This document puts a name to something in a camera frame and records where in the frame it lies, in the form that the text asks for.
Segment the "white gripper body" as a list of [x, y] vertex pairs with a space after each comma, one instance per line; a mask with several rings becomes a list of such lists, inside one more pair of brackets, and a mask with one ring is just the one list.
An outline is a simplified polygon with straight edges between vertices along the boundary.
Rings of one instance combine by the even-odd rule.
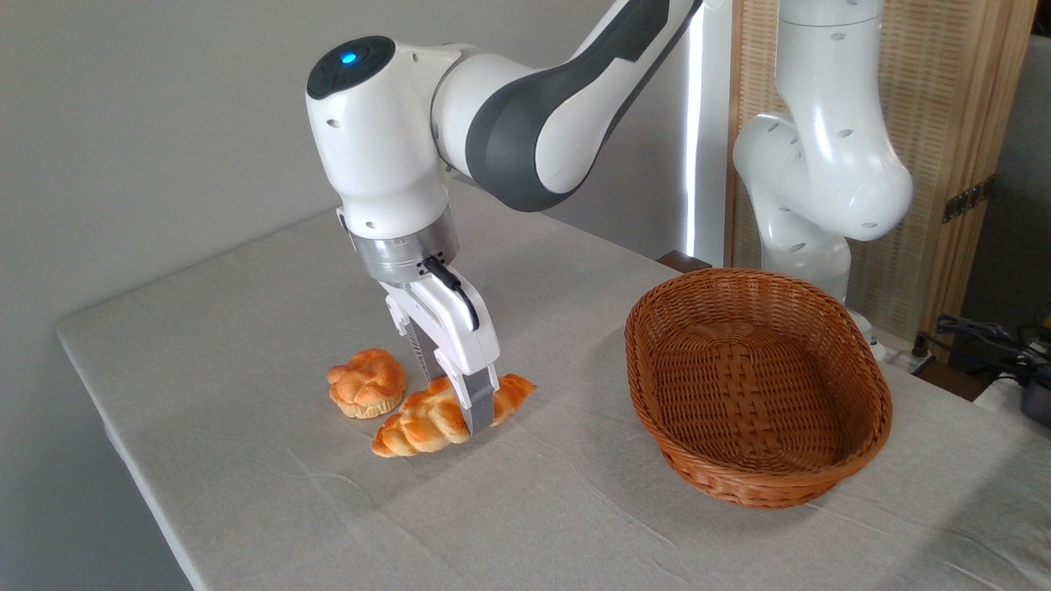
[[473, 315], [463, 298], [435, 277], [400, 286], [383, 283], [382, 288], [388, 293], [387, 307], [401, 337], [406, 337], [405, 326], [412, 318], [435, 341], [437, 349], [466, 373], [495, 366], [500, 350], [494, 326], [483, 299], [468, 281], [462, 281], [461, 290], [476, 312], [477, 328], [473, 328]]

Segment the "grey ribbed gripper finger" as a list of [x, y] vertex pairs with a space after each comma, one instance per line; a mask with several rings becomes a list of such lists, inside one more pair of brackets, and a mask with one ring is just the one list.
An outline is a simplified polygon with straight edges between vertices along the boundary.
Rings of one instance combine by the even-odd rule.
[[435, 351], [435, 359], [444, 368], [444, 374], [450, 379], [454, 392], [457, 393], [469, 434], [482, 433], [494, 423], [494, 393], [498, 389], [495, 366], [489, 364], [485, 369], [466, 373], [454, 360], [445, 356], [440, 349]]
[[428, 382], [432, 382], [437, 378], [446, 378], [447, 373], [444, 370], [444, 366], [440, 365], [435, 353], [437, 352], [437, 345], [435, 341], [429, 337], [423, 327], [417, 324], [415, 319], [410, 318], [405, 326], [406, 337], [408, 337], [410, 343], [412, 344], [413, 351], [420, 363], [421, 369], [424, 371], [425, 378]]

